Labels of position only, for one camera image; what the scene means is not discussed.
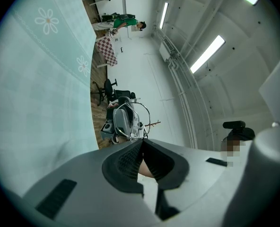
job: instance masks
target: flower pattern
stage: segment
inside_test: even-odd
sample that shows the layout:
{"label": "flower pattern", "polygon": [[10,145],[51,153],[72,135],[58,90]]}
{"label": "flower pattern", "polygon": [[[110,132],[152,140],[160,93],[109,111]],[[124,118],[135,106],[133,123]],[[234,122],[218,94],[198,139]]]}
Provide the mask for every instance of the flower pattern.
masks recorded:
{"label": "flower pattern", "polygon": [[53,17],[53,11],[48,9],[46,13],[43,8],[39,8],[38,12],[41,17],[35,18],[35,23],[38,25],[44,25],[44,33],[48,35],[50,30],[52,30],[54,33],[58,33],[58,29],[55,25],[59,23],[59,20]]}
{"label": "flower pattern", "polygon": [[78,70],[83,72],[86,77],[88,77],[88,73],[90,73],[90,69],[88,68],[88,62],[84,60],[84,57],[81,55],[80,58],[77,58],[77,62],[80,65]]}

